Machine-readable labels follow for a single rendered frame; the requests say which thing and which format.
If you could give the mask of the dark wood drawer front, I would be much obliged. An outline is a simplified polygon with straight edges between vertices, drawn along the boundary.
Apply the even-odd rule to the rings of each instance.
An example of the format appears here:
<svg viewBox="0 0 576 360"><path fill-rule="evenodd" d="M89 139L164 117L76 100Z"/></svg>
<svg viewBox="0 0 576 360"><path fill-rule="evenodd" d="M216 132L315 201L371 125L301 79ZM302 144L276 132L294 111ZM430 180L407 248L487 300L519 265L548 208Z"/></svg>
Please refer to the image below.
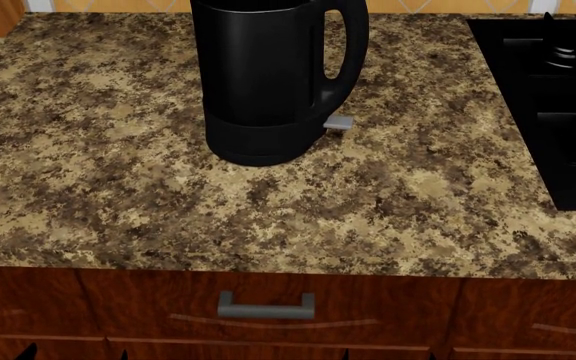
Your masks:
<svg viewBox="0 0 576 360"><path fill-rule="evenodd" d="M91 270L79 273L109 338L332 345L421 353L439 347L461 282L451 278L243 272ZM221 291L238 305L301 305L313 320L218 317Z"/></svg>
<svg viewBox="0 0 576 360"><path fill-rule="evenodd" d="M0 335L99 337L73 269L0 267Z"/></svg>
<svg viewBox="0 0 576 360"><path fill-rule="evenodd" d="M576 281L462 282L450 360L576 360Z"/></svg>

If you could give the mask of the black electric kettle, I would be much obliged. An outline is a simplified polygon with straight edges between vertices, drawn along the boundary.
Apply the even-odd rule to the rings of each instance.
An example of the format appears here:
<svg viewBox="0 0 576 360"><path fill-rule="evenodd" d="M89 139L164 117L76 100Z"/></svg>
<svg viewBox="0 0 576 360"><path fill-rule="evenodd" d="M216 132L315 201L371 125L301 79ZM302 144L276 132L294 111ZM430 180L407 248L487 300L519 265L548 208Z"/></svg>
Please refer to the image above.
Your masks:
<svg viewBox="0 0 576 360"><path fill-rule="evenodd" d="M299 158L352 92L369 41L365 0L190 0L209 149L267 167ZM346 32L336 77L324 72L325 14Z"/></svg>

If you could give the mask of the black gas cooktop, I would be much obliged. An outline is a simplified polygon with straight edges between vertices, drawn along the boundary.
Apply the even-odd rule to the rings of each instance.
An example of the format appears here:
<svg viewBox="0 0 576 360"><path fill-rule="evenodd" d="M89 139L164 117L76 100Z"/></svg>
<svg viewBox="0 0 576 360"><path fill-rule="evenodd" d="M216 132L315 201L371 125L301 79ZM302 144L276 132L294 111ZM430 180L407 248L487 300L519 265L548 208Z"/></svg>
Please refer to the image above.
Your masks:
<svg viewBox="0 0 576 360"><path fill-rule="evenodd" d="M576 211L576 72L542 62L543 16L467 23L555 207Z"/></svg>

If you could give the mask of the grey kettle switch lever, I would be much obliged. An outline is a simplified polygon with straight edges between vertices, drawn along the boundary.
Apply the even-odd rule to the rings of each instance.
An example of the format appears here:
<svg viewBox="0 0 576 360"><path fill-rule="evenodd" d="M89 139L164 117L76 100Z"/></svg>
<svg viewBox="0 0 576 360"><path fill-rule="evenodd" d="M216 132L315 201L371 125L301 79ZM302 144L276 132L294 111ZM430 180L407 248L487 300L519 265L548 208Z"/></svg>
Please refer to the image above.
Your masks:
<svg viewBox="0 0 576 360"><path fill-rule="evenodd" d="M331 115L323 123L323 127L330 130L349 131L354 124L352 116Z"/></svg>

